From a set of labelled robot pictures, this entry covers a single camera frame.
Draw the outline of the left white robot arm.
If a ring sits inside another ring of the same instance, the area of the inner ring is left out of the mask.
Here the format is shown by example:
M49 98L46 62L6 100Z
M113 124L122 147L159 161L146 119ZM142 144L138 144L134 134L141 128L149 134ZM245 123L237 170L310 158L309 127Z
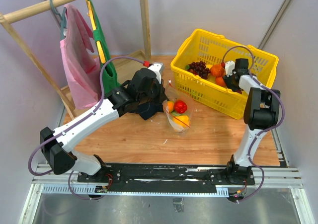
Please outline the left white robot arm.
M126 113L136 113L147 120L162 112L162 103L166 100L162 73L163 65L160 63L142 68L131 80L102 96L98 104L69 123L54 130L44 128L40 132L41 141L45 142L41 151L53 173L79 171L95 182L103 181L106 169L102 159L78 152L75 147L91 133Z

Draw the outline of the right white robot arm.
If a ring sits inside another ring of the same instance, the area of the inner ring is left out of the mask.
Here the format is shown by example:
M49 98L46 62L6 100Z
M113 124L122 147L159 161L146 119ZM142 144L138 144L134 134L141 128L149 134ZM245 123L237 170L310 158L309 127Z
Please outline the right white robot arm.
M223 80L232 91L248 94L243 113L245 132L237 151L225 169L225 179L230 184L248 183L254 166L253 158L267 132L277 126L280 111L280 91L263 85L248 68L248 59L221 62L225 69Z

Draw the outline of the yellow bell pepper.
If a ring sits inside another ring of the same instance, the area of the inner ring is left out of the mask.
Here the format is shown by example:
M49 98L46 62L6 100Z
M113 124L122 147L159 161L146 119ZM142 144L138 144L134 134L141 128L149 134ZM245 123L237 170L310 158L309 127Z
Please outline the yellow bell pepper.
M187 115L176 116L173 118L174 123L183 128L189 127L189 117Z

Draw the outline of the red bell pepper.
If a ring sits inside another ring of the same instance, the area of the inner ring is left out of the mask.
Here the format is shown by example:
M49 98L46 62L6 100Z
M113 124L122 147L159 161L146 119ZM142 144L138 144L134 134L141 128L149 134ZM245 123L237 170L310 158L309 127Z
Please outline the red bell pepper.
M183 100L176 100L174 103L174 110L178 113L185 113L188 109L187 104Z

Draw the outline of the orange tangerine fruit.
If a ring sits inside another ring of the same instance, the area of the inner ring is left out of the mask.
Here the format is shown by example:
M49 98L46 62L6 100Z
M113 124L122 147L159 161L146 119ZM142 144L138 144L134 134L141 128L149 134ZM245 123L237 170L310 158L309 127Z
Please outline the orange tangerine fruit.
M174 110L174 102L173 101L167 101L167 111L171 113Z

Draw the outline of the clear zip top bag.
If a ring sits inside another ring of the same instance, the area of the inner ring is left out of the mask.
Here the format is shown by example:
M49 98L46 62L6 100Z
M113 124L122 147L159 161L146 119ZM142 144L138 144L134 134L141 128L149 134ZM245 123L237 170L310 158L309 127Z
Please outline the clear zip top bag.
M165 95L167 99L162 106L169 125L178 134L187 132L194 112L193 98L173 86L171 80L165 87Z

